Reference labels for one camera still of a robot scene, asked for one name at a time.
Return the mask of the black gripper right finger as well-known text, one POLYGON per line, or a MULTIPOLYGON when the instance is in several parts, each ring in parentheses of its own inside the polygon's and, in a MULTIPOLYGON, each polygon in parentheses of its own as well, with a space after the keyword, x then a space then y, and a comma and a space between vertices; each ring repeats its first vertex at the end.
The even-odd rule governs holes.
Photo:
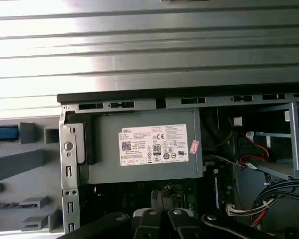
POLYGON ((292 229, 276 235, 215 214, 207 213, 200 219, 184 209, 170 210, 167 214, 181 239, 299 239, 299 233, 292 229))

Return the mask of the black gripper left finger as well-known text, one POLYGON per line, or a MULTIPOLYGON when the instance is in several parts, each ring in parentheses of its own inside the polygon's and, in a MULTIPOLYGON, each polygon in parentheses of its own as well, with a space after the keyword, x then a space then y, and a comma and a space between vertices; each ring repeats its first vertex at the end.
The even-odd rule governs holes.
POLYGON ((154 209, 140 209, 140 216, 111 213, 81 228, 69 232, 62 239, 161 239, 162 213, 154 209))

